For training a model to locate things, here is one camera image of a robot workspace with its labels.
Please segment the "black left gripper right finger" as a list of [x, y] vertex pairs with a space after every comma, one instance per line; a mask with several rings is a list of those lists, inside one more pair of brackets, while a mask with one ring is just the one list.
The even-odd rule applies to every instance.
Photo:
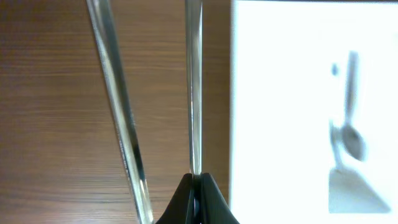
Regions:
[[239, 224], [209, 173], [201, 175], [200, 197], [202, 224]]

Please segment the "small steel measuring spoon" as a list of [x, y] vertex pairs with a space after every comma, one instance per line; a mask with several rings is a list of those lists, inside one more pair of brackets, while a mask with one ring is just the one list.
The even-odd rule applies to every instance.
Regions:
[[329, 92], [329, 104], [330, 104], [330, 118], [329, 118], [329, 135], [330, 135], [330, 144], [333, 151], [333, 157], [335, 160], [335, 168], [338, 171], [343, 169], [343, 161], [341, 158], [341, 152], [338, 146], [339, 143], [339, 134], [340, 129], [336, 125], [335, 121], [338, 117], [338, 104], [336, 100], [338, 96], [336, 95], [336, 87], [337, 87], [337, 79], [335, 77], [338, 76], [339, 68], [336, 62], [331, 64], [331, 79], [330, 79], [330, 92]]

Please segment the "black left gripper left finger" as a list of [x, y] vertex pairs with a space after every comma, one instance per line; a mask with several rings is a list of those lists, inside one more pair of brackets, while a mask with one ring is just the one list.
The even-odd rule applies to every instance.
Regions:
[[193, 223], [193, 177], [185, 174], [156, 224]]

